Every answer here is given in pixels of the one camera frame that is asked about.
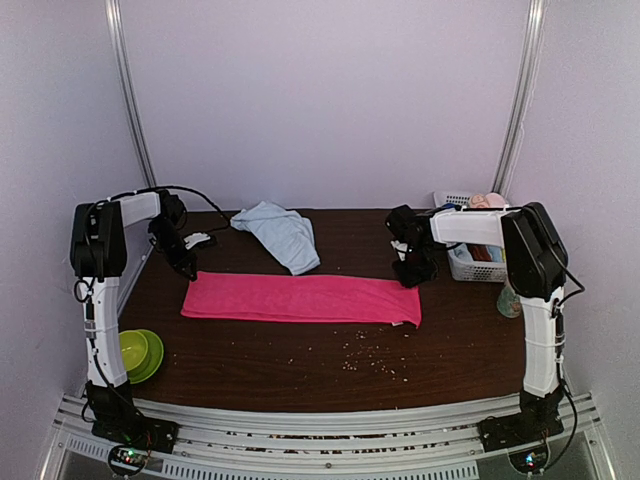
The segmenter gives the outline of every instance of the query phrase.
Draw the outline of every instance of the wooden tabletop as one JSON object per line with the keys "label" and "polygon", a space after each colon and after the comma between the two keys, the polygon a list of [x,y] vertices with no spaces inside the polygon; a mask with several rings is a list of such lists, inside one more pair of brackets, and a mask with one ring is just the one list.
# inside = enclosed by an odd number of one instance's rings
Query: wooden tabletop
{"label": "wooden tabletop", "polygon": [[[311,219],[322,265],[310,274],[393,279],[386,210],[300,210]],[[219,224],[190,214],[191,232]],[[229,229],[198,252],[201,271],[287,275],[253,237]],[[524,376],[522,318],[496,309],[499,284],[456,282],[444,256],[420,286],[422,325],[288,324],[180,315],[188,281],[153,254],[121,330],[162,338],[159,371],[134,396],[198,407],[342,412],[420,407],[507,395]]]}

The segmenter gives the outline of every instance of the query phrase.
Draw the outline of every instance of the yellow-green bowl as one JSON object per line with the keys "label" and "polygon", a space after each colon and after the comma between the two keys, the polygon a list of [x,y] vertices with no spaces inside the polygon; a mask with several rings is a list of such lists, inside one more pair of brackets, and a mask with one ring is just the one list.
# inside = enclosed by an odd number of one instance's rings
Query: yellow-green bowl
{"label": "yellow-green bowl", "polygon": [[149,366],[149,342],[137,330],[120,332],[120,351],[129,377],[139,375]]}

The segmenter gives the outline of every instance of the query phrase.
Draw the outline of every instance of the pink object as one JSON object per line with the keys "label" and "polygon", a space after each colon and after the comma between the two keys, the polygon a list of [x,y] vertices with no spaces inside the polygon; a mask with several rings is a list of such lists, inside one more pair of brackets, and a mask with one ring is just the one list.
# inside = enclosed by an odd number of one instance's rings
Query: pink object
{"label": "pink object", "polygon": [[487,202],[489,202],[489,206],[491,208],[502,208],[507,205],[504,197],[499,193],[487,193],[485,195]]}
{"label": "pink object", "polygon": [[289,277],[198,272],[182,315],[292,323],[422,321],[417,288],[398,282],[334,275]]}
{"label": "pink object", "polygon": [[469,199],[469,206],[471,208],[489,208],[489,202],[484,195],[478,193]]}

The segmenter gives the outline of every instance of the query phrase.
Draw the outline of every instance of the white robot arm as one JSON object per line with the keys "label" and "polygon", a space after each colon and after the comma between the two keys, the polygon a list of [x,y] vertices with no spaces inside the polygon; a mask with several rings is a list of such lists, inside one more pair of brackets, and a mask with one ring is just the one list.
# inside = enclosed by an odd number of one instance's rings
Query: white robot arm
{"label": "white robot arm", "polygon": [[124,229],[143,220],[150,221],[151,241],[174,270],[196,279],[193,249],[214,245],[215,237],[206,233],[181,237],[177,225],[185,213],[178,196],[163,188],[76,208],[71,264],[78,277],[74,294],[83,305],[89,362],[87,405],[96,418],[92,429],[96,436],[141,449],[170,452],[173,448],[178,426],[144,417],[133,404],[120,351],[116,302],[127,263]]}
{"label": "white robot arm", "polygon": [[433,252],[442,251],[444,245],[460,242],[504,248],[509,281],[522,304],[526,371],[521,413],[481,422],[483,444],[490,451],[539,440],[541,434],[560,433],[564,245],[539,203],[493,210],[452,207],[416,214],[403,205],[391,212],[386,225],[398,241],[407,244],[404,258],[393,265],[396,275],[406,287],[434,279]]}
{"label": "white robot arm", "polygon": [[[433,240],[444,244],[473,243],[505,248],[501,219],[506,214],[513,214],[513,211],[444,210],[430,219]],[[556,338],[559,312],[554,311],[554,306],[564,297],[564,287],[557,287],[549,298],[519,297],[527,347],[523,387],[537,397],[545,397],[559,385],[557,361],[562,357],[558,359],[556,348],[564,342],[564,335]]]}

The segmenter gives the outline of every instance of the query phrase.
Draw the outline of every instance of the white basket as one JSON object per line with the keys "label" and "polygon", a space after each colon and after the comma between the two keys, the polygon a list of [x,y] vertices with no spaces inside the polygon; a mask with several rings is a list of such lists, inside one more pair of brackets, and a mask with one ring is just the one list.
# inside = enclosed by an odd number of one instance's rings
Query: white basket
{"label": "white basket", "polygon": [[[467,192],[434,192],[436,207],[445,203],[468,205],[473,194]],[[451,276],[463,282],[496,282],[504,283],[507,279],[507,265],[498,262],[465,262],[455,256],[453,250],[447,252]]]}

